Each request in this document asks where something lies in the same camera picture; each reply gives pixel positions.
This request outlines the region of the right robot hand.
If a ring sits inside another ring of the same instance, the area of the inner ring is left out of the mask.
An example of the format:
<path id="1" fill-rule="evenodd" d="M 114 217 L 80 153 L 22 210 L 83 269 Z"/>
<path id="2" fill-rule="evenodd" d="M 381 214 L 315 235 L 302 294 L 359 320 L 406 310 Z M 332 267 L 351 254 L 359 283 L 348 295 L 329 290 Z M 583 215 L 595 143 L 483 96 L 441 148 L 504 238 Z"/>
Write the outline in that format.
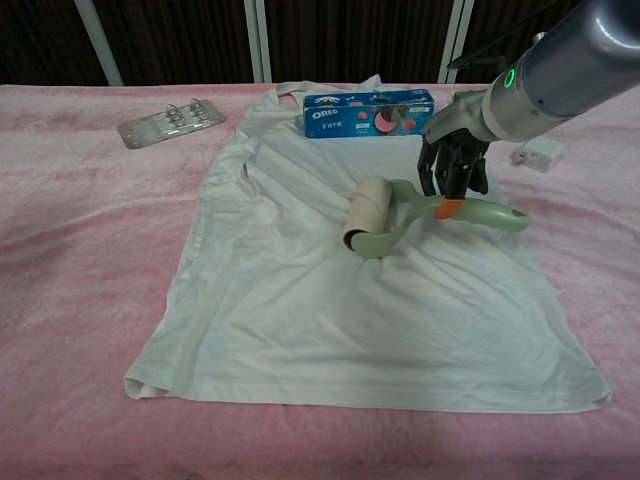
<path id="1" fill-rule="evenodd" d="M 488 193 L 485 154 L 497 137 L 482 117 L 482 91 L 458 97 L 425 124 L 417 170 L 427 196 L 442 196 L 434 217 L 456 216 L 466 193 Z"/>

